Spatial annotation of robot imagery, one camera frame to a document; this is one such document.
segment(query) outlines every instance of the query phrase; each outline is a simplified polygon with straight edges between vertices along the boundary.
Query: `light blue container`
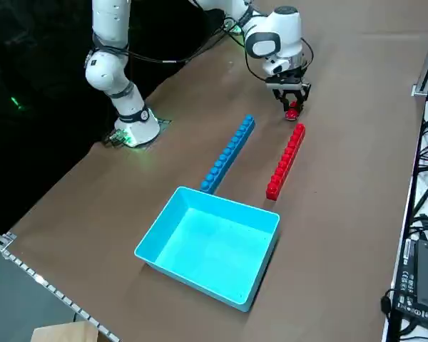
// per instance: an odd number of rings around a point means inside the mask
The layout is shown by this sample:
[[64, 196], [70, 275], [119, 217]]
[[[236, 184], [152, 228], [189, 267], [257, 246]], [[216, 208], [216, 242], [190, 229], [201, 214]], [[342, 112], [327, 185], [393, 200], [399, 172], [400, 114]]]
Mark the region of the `light blue container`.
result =
[[154, 269], [248, 311], [277, 241], [279, 215], [179, 187], [135, 255]]

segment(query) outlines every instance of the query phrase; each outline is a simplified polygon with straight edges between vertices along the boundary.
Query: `brown table surface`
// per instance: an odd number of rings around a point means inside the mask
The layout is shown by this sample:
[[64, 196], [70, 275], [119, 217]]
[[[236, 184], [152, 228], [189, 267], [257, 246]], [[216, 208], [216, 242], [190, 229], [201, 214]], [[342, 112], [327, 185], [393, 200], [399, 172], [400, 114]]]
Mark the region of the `brown table surface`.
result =
[[[293, 5], [316, 57], [306, 138], [276, 203], [265, 188], [294, 124], [224, 41], [148, 99], [173, 120], [150, 150], [94, 145], [13, 228], [10, 252], [124, 341], [379, 340], [422, 116], [410, 90], [428, 49], [428, 1]], [[133, 250], [177, 186], [198, 187], [246, 114], [256, 128], [217, 195], [279, 213], [282, 234], [242, 313]]]

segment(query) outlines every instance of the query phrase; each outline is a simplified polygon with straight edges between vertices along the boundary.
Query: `red building block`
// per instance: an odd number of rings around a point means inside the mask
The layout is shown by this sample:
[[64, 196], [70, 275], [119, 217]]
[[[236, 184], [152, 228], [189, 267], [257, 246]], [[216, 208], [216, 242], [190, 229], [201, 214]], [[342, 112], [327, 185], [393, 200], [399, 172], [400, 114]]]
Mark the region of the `red building block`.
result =
[[268, 183], [266, 189], [266, 198], [269, 200], [277, 200], [280, 190], [287, 178], [288, 172], [292, 167], [293, 160], [297, 155], [298, 150], [300, 149], [301, 142], [305, 137], [306, 128], [302, 123], [298, 123], [293, 130], [293, 134], [288, 140], [287, 147], [280, 158], [279, 163], [277, 164], [276, 171], [274, 175], [271, 176], [271, 181]]

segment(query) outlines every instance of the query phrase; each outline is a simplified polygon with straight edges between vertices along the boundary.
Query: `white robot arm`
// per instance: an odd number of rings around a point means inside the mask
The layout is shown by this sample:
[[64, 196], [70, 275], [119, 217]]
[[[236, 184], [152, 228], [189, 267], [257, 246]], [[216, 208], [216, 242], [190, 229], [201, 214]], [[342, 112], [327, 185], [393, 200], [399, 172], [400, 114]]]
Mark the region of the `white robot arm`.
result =
[[128, 57], [102, 48], [127, 47], [130, 5], [131, 0], [92, 1], [93, 42], [98, 50], [86, 59], [86, 79], [111, 99], [118, 112], [114, 126], [124, 132], [124, 143], [135, 147], [155, 138], [160, 126], [136, 85], [124, 73]]
[[[189, 1], [205, 11], [221, 9], [236, 21], [244, 33], [247, 54], [252, 58], [265, 58], [263, 69], [269, 75], [267, 87], [284, 104], [285, 111], [292, 110], [285, 96], [295, 94], [297, 104], [293, 109], [299, 114], [310, 85], [302, 83], [305, 68], [298, 11], [281, 6], [265, 15], [244, 0]], [[136, 85], [124, 73], [128, 57], [123, 51], [128, 46], [131, 0], [92, 0], [92, 4], [96, 50], [86, 59], [86, 79], [111, 99], [118, 111], [115, 128], [124, 132], [125, 145], [135, 147], [155, 138], [160, 128]]]

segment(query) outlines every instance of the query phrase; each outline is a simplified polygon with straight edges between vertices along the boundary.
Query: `blue stacked blocks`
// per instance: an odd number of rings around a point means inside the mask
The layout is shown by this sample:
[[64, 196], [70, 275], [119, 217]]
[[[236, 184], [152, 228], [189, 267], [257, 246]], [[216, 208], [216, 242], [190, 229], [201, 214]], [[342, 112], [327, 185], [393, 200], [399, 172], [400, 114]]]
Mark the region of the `blue stacked blocks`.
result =
[[219, 159], [214, 163], [214, 167], [211, 168], [202, 181], [200, 191], [207, 192], [208, 194], [214, 193], [228, 171], [228, 168], [232, 165], [241, 148], [243, 148], [254, 127], [254, 118], [251, 115], [247, 115], [227, 147], [222, 151]]

